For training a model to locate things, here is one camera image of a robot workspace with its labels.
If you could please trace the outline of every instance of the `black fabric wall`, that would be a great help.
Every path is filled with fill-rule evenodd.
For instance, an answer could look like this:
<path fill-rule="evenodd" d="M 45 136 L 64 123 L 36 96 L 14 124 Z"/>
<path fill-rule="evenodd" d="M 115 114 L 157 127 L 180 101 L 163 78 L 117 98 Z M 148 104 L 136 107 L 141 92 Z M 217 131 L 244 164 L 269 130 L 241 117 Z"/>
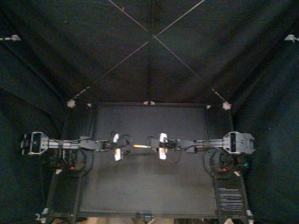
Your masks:
<path fill-rule="evenodd" d="M 1 14 L 0 21 L 9 37 Z M 65 109 L 54 89 L 25 42 L 0 42 L 0 223 L 33 223 L 44 208 L 50 171 L 40 157 L 21 156 L 18 139 L 36 130 L 60 137 Z"/>
<path fill-rule="evenodd" d="M 299 44 L 281 42 L 267 56 L 244 92 L 237 131 L 256 138 L 247 175 L 251 210 L 260 223 L 299 223 Z"/>

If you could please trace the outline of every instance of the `cable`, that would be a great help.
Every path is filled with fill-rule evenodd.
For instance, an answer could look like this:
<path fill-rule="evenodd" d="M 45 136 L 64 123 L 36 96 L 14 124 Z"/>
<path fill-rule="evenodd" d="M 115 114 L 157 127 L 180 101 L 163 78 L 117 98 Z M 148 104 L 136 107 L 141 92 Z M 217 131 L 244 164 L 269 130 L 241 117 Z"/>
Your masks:
<path fill-rule="evenodd" d="M 177 157 L 177 159 L 176 159 L 175 161 L 172 161 L 172 160 L 169 159 L 171 163 L 172 163 L 172 164 L 179 163 L 180 160 L 181 160 L 181 156 L 183 156 L 183 150 L 180 151 L 180 155 L 179 155 L 179 157 Z"/>
<path fill-rule="evenodd" d="M 88 175 L 89 171 L 92 170 L 92 167 L 93 167 L 93 161 L 95 161 L 95 151 L 91 152 L 91 163 L 89 163 L 89 168 L 87 169 L 84 175 Z"/>

